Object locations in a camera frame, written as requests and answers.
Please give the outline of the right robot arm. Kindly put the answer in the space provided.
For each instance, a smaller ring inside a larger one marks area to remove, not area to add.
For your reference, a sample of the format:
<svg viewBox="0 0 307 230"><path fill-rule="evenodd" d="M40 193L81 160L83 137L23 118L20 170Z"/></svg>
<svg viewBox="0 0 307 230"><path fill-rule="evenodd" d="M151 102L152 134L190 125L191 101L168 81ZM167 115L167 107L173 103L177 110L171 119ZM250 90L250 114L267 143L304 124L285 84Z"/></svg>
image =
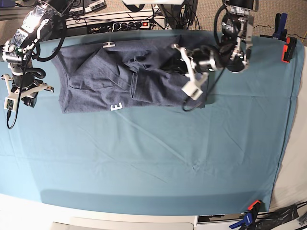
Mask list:
<svg viewBox="0 0 307 230"><path fill-rule="evenodd" d="M54 25L61 21L71 9L71 0L39 0L26 15L23 24L14 36L0 47L0 60L8 64L11 75L4 74L8 96L4 109L15 112L19 101L34 107L39 92L54 92L54 88L42 81L46 73L32 66L32 60L45 62L54 56L40 58L40 42L51 35Z"/></svg>

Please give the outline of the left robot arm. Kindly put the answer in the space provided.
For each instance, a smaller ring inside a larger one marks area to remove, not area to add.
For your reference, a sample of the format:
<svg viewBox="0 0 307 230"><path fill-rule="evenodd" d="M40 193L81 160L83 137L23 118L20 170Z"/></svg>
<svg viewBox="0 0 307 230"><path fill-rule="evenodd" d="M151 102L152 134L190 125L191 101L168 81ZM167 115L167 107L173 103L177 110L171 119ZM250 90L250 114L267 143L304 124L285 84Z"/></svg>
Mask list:
<svg viewBox="0 0 307 230"><path fill-rule="evenodd" d="M251 12L258 10L258 0L224 0L213 23L216 46L202 45L194 50L177 44L172 47L181 53L188 72L209 73L220 69L241 72L249 67L254 26Z"/></svg>

